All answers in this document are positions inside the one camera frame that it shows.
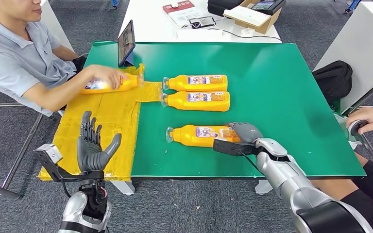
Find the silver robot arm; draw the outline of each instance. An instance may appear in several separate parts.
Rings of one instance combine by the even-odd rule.
[[[214,141],[213,149],[233,156],[255,155],[256,168],[289,208],[299,233],[373,233],[352,206],[314,187],[295,159],[277,141],[248,123],[232,123],[242,143]]]
[[[116,134],[111,144],[102,150],[101,125],[95,130],[96,119],[90,120],[90,116],[90,111],[84,113],[77,141],[81,174],[71,175],[58,165],[62,155],[54,144],[44,144],[35,150],[52,180],[62,182],[67,194],[65,182],[80,182],[78,192],[69,197],[65,206],[58,233],[104,233],[111,216],[103,170],[120,146],[121,134]]]

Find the plastic bottle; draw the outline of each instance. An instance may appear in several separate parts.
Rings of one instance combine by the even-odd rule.
[[[162,94],[161,102],[163,107],[169,105],[181,110],[226,112],[231,104],[231,97],[227,91],[180,91],[172,95]]]
[[[88,82],[85,88],[81,91],[81,94],[98,94],[107,93],[113,91],[128,91],[134,87],[137,87],[143,82],[143,75],[128,74],[128,79],[122,81],[121,86],[117,90],[113,90],[109,87],[108,83],[101,79],[93,79]]]
[[[182,128],[167,128],[167,142],[180,142],[185,146],[212,147],[214,139],[230,142],[240,142],[238,135],[228,126],[194,126],[186,125]]]
[[[172,89],[176,91],[226,91],[228,88],[228,78],[223,74],[181,74],[171,79],[164,77],[162,88],[164,90]]]

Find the bottle label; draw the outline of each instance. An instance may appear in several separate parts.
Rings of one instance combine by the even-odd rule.
[[[92,79],[85,86],[86,90],[104,90],[106,88],[108,88],[108,84],[102,79],[97,78]]]
[[[197,127],[197,137],[219,137],[219,134],[209,127]]]
[[[207,76],[188,76],[188,84],[222,84],[223,79],[221,75],[207,75]]]
[[[238,135],[230,127],[221,129],[219,132],[209,127],[197,127],[197,137],[216,137],[217,139],[223,140],[226,138],[238,137]]]
[[[223,101],[226,100],[226,94],[223,91],[209,92],[209,93],[188,93],[189,102],[199,102],[199,101]]]

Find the humanoid robot hand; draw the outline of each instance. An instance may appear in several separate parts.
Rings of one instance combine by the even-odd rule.
[[[101,128],[98,125],[95,131],[96,118],[91,119],[91,111],[86,111],[82,117],[81,133],[78,138],[78,166],[81,172],[103,171],[111,157],[118,150],[122,136],[117,133],[112,139],[111,144],[102,151],[101,148]]]
[[[254,143],[256,139],[263,137],[259,129],[250,123],[231,122],[228,126],[235,131],[242,143]]]

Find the gray carpet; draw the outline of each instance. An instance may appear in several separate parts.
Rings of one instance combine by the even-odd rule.
[[[115,40],[128,0],[118,10],[107,0],[51,0],[72,46],[89,50],[94,40]],[[348,19],[344,1],[288,0],[276,23],[284,42],[297,43],[310,68],[322,57]],[[10,102],[0,94],[0,102]],[[373,104],[373,97],[368,101]],[[25,107],[0,109],[0,184],[5,179],[37,113]],[[30,150],[53,138],[59,117],[44,118]],[[368,134],[373,143],[373,132]],[[11,184],[25,196],[0,197],[0,233],[53,233],[59,227],[67,197],[62,186],[36,178],[39,165],[28,151]],[[362,154],[366,151],[358,148]],[[141,181],[130,197],[108,183],[112,233],[288,233],[287,211],[275,194],[258,196],[257,181]],[[76,184],[68,185],[70,191]]]

